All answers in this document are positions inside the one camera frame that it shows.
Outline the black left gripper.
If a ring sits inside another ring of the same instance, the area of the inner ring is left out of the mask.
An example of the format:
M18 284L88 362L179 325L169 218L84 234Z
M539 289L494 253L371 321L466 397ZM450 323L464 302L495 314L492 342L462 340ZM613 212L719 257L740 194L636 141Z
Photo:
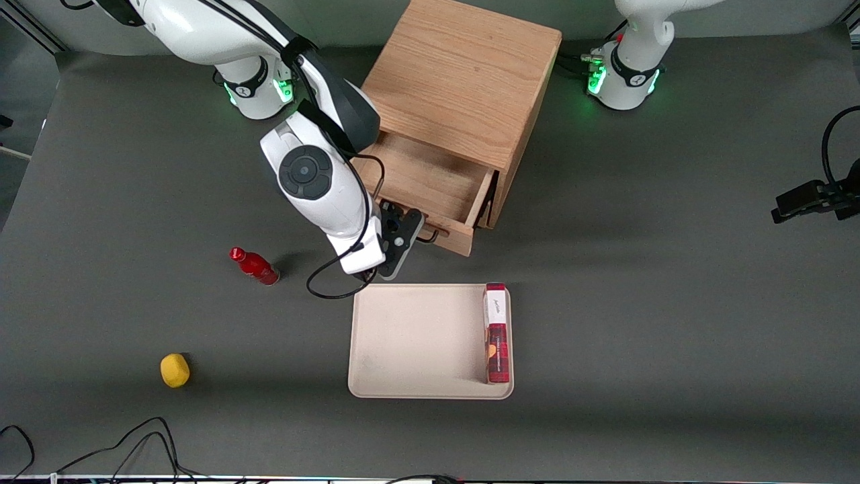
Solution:
M771 211L773 222L778 225L802 215L833 210L836 219L840 221L857 216L859 214L859 159L852 163L847 177L832 181L832 184L839 198L834 205L835 208L830 205L829 184L815 179L786 191L776 198L777 207Z

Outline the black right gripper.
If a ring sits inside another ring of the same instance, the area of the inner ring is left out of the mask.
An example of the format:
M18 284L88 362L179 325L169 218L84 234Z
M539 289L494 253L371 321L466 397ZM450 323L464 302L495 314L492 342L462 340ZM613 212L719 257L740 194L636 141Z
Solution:
M405 229L405 211L391 201L383 200L379 204L383 234L397 234ZM417 236L417 242L432 243L433 227L422 227Z

